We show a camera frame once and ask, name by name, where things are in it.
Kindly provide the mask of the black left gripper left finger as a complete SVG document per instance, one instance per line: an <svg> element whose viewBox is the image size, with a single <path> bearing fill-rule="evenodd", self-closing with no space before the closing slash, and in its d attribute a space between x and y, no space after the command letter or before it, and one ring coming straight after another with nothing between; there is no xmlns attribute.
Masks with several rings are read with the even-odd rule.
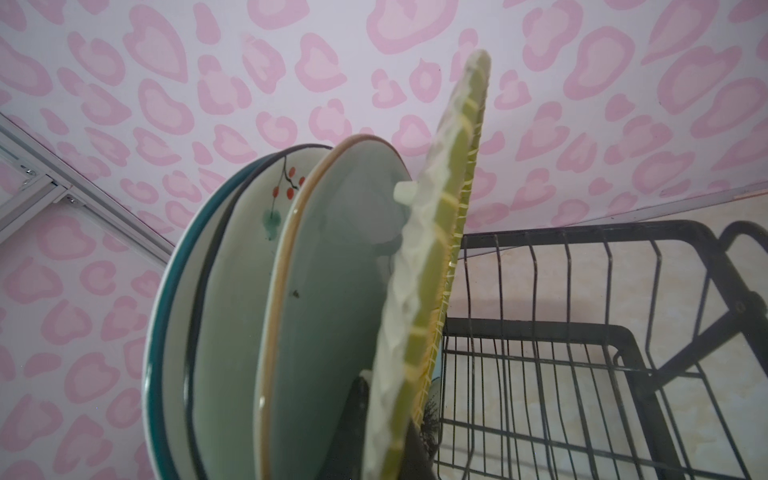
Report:
<svg viewBox="0 0 768 480"><path fill-rule="evenodd" d="M317 479L357 480L361 462L369 406L372 371L363 370L352 382L331 445Z"/></svg>

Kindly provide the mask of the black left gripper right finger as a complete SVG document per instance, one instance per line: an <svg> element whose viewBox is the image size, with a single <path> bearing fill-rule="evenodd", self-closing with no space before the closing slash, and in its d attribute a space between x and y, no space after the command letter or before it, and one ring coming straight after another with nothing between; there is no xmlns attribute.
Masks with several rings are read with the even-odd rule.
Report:
<svg viewBox="0 0 768 480"><path fill-rule="evenodd" d="M399 480L436 480L430 457L424 447L418 428L410 422L404 444Z"/></svg>

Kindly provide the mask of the yellow woven round plate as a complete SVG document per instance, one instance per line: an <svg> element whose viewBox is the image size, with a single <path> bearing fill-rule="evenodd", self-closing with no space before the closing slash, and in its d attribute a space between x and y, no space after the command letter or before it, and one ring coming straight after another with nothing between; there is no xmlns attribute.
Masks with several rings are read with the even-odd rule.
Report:
<svg viewBox="0 0 768 480"><path fill-rule="evenodd" d="M410 425L421 426L475 176L491 73L485 50L465 62L416 180L383 307L362 453L365 479L395 479Z"/></svg>

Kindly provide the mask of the light blue flower plate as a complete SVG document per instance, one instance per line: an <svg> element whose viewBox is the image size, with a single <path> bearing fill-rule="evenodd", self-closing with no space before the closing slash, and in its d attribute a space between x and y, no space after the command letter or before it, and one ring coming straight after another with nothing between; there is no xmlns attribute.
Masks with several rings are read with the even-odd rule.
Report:
<svg viewBox="0 0 768 480"><path fill-rule="evenodd" d="M253 439L260 479L314 479L348 397L376 350L407 209L409 179L385 140L358 134L331 149L294 198L278 243L256 375Z"/></svg>

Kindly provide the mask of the white plate floral sprigs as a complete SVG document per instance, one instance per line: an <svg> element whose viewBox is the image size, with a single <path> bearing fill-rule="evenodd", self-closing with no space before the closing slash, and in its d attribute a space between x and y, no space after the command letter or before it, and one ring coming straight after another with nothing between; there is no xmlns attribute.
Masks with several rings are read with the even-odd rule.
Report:
<svg viewBox="0 0 768 480"><path fill-rule="evenodd" d="M233 176L194 294L185 420L198 479L252 479L253 403L269 285L293 201L329 147L302 144Z"/></svg>

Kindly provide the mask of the black wire dish rack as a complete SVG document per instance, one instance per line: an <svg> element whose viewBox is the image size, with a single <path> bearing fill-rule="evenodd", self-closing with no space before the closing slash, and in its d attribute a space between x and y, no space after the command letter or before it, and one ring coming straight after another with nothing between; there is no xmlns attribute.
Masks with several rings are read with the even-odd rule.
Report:
<svg viewBox="0 0 768 480"><path fill-rule="evenodd" d="M763 479L767 232L694 220L468 235L440 479Z"/></svg>

